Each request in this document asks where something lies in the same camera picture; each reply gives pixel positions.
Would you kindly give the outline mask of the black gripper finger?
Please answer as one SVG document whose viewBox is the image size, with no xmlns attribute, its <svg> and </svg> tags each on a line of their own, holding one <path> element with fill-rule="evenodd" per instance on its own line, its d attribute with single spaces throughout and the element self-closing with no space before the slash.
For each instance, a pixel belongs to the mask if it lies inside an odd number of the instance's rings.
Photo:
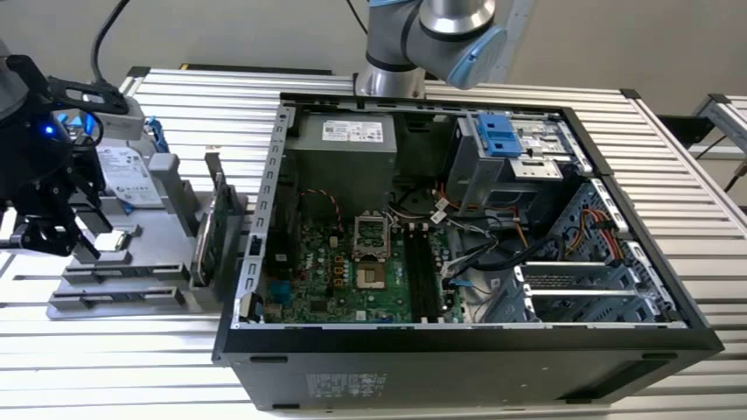
<svg viewBox="0 0 747 420">
<path fill-rule="evenodd" d="M 14 207 L 2 209 L 2 250 L 34 251 L 70 256 L 80 240 L 80 229 L 56 219 L 22 215 Z"/>
<path fill-rule="evenodd" d="M 83 223 L 72 254 L 76 259 L 99 259 L 100 251 L 94 245 L 95 240 L 90 237 L 96 238 L 99 234 L 113 232 L 113 225 L 102 211 L 100 195 L 107 188 L 102 170 L 80 173 L 78 169 L 70 169 L 70 181 L 75 187 L 70 196 L 70 206 Z"/>
</svg>

